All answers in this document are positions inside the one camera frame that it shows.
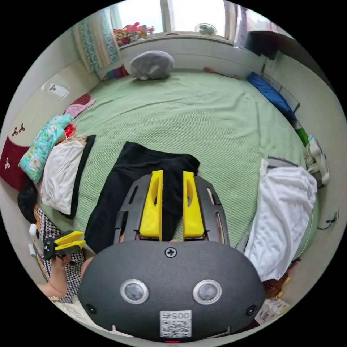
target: teal patterned curtain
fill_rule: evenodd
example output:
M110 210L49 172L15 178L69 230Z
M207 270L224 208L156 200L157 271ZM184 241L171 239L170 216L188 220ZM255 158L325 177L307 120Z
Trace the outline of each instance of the teal patterned curtain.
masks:
M120 59L108 8L77 23L73 34L81 60L89 73Z

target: white cloth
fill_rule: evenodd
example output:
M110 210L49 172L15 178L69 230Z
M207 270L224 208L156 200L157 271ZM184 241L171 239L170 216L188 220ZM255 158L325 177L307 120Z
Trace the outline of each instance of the white cloth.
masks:
M86 325L98 328L103 331L107 331L109 333L114 333L117 335L122 335L122 336L128 336L132 337L131 335L123 334L117 331L114 327L112 331L108 331L104 328L101 328L101 326L96 325L88 316L87 312L84 310L83 306L81 305L80 301L78 300L78 297L74 296L72 298L72 304L67 304L67 303L61 303L57 301L51 300L58 308L60 308L64 313L66 313L68 316L71 318L82 322Z
M41 201L67 215L71 214L73 186L84 148L78 141L62 142L52 149L44 166Z
M287 271L308 226L316 193L317 181L304 168L268 170L262 160L257 212L244 252L261 281L279 280Z

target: black and white checkered fabric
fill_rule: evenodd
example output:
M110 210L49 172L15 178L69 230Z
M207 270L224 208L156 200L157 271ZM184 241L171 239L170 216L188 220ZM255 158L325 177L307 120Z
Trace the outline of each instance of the black and white checkered fabric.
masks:
M58 229L44 214L40 207L36 210L37 216L40 218L40 237L45 240L47 237L57 237L62 231ZM46 277L51 274L51 262L44 260L40 256ZM84 262L84 254L79 250L71 254L71 260L75 265L68 264L65 268L66 282L68 285L67 294L60 300L62 303L72 303L72 298L77 295L81 283L81 266Z

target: fan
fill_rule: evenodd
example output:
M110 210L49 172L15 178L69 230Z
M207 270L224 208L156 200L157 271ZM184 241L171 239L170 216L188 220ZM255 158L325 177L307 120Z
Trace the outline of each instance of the fan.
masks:
M321 175L322 184L327 184L329 181L329 170L326 164L325 153L322 151L318 141L310 136L309 143L305 148L305 161L310 174Z
M217 29L213 25L207 23L198 24L195 27L195 31L201 36L208 37L211 37L217 33Z

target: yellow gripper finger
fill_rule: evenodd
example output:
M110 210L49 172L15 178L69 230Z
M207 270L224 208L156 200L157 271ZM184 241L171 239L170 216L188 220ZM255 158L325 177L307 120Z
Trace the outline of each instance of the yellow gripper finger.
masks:
M188 237L199 238L204 235L198 193L194 173L183 172L183 241Z
M153 171L143 208L140 234L162 240L163 170Z
M86 242L84 240L73 241L73 242L70 242L70 243L64 243L61 246L56 246L55 247L55 251L57 252L59 250L62 250L62 249L65 249L65 248L70 248L70 247L73 247L73 246L78 246L79 248L82 249L85 244L86 244Z
M55 243L57 246L63 246L63 245L69 244L73 241L79 240L82 236L83 236L83 232L72 231L70 234L62 236L59 239L56 239Z

